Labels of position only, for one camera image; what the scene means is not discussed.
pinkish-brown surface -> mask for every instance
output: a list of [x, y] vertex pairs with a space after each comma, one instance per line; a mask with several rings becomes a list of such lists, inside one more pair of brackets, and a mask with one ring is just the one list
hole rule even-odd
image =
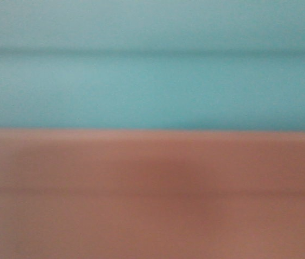
[[0, 129], [0, 258], [305, 258], [305, 133]]

dark horizontal line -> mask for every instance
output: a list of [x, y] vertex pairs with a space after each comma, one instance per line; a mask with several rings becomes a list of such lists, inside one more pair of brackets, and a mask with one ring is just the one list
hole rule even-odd
[[271, 191], [271, 190], [239, 190], [239, 191], [210, 191], [210, 192], [123, 192], [102, 191], [93, 189], [71, 188], [8, 188], [0, 187], [0, 194], [10, 195], [55, 195], [55, 196], [90, 196], [116, 198], [176, 198], [176, 199], [204, 199], [204, 198], [240, 198], [240, 197], [294, 197], [305, 198], [305, 191]]
[[72, 49], [72, 48], [28, 48], [28, 47], [0, 47], [0, 55], [27, 56], [305, 56], [305, 49], [288, 50], [110, 50], [110, 49]]

wooden board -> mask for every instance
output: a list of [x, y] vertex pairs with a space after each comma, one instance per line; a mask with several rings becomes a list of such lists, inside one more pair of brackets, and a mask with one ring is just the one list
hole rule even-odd
[[0, 129], [0, 258], [305, 258], [305, 133]]

blurry surface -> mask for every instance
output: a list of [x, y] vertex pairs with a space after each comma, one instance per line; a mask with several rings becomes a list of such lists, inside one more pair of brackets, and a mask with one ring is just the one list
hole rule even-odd
[[0, 127], [305, 131], [305, 0], [0, 1]]
[[305, 133], [0, 130], [0, 258], [305, 258]]
[[0, 127], [305, 131], [305, 53], [1, 51]]
[[305, 0], [3, 0], [0, 47], [304, 50]]

teal painted surface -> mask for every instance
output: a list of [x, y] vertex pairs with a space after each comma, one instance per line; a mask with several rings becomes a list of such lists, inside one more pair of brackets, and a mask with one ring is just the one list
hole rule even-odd
[[0, 1], [0, 127], [305, 131], [305, 1]]

